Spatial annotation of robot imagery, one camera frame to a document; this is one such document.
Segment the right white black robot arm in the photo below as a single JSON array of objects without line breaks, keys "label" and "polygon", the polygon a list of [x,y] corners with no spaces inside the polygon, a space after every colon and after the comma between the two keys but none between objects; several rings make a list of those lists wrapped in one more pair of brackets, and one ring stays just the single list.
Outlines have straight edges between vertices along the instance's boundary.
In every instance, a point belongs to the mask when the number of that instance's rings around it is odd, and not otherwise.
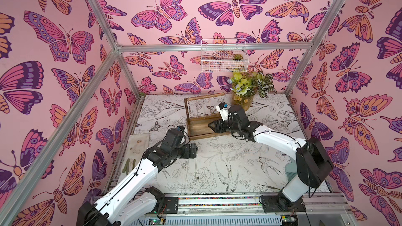
[{"label": "right white black robot arm", "polygon": [[280,190],[273,202],[274,208],[280,211],[293,210],[306,193],[309,197],[314,195],[333,170],[332,160],[319,139],[294,138],[261,122],[250,121],[240,105],[221,103],[216,109],[221,119],[208,124],[215,133],[229,132],[234,138],[265,144],[295,161],[297,174]]}]

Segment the wooden jewelry display stand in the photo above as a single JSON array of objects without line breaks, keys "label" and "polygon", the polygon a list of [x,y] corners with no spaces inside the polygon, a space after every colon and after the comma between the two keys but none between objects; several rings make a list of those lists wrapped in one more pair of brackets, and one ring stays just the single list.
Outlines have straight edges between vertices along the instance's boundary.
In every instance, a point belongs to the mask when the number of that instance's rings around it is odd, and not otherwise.
[{"label": "wooden jewelry display stand", "polygon": [[221,119],[216,107],[224,101],[224,93],[184,98],[187,133],[191,140],[229,135],[228,131],[214,131],[214,121]]}]

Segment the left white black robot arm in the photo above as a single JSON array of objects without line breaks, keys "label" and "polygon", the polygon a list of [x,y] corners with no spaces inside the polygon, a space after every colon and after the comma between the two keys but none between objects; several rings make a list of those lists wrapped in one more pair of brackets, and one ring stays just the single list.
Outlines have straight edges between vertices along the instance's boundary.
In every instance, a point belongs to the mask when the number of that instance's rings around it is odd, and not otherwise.
[{"label": "left white black robot arm", "polygon": [[159,211],[164,194],[148,188],[137,200],[143,186],[178,159],[194,159],[198,148],[183,126],[170,128],[164,138],[145,150],[140,162],[111,191],[95,203],[85,202],[78,210],[78,226],[128,226],[143,215]]}]

